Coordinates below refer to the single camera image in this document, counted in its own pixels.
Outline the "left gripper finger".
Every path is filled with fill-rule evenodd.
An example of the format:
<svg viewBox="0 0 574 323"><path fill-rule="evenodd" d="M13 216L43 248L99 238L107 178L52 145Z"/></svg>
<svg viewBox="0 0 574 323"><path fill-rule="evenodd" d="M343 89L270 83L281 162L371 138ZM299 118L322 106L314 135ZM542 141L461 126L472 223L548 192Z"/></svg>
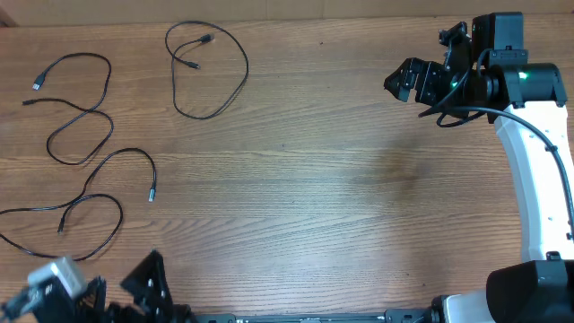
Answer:
<svg viewBox="0 0 574 323"><path fill-rule="evenodd" d="M106 309L106 280L98 276L87 284L86 291L75 301L77 314L103 314Z"/></svg>
<svg viewBox="0 0 574 323"><path fill-rule="evenodd" d="M134 304L146 314L172 314L173 301L165 275L163 257L153 249L120 283Z"/></svg>

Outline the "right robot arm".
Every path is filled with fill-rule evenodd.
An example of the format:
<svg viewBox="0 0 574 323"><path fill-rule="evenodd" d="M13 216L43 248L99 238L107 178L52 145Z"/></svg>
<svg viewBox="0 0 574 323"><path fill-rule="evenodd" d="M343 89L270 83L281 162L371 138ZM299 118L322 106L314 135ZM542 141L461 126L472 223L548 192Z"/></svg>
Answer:
<svg viewBox="0 0 574 323"><path fill-rule="evenodd" d="M407 58L384 86L414 99L440 127L478 118L509 160L521 224L521 261L483 289L387 310L386 322L570 322L573 319L573 160L559 68L530 63L520 12L490 13L439 32L443 63Z"/></svg>

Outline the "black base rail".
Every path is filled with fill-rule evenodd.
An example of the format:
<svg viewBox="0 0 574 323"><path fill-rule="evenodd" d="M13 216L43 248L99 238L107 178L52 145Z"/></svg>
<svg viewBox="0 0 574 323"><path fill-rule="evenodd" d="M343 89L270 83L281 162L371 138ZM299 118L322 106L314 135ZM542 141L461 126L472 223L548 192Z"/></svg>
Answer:
<svg viewBox="0 0 574 323"><path fill-rule="evenodd" d="M476 317L458 316L448 319L438 308L391 309L380 313L336 313L240 316L234 314L196 314L198 323L440 323L493 322L485 313Z"/></svg>

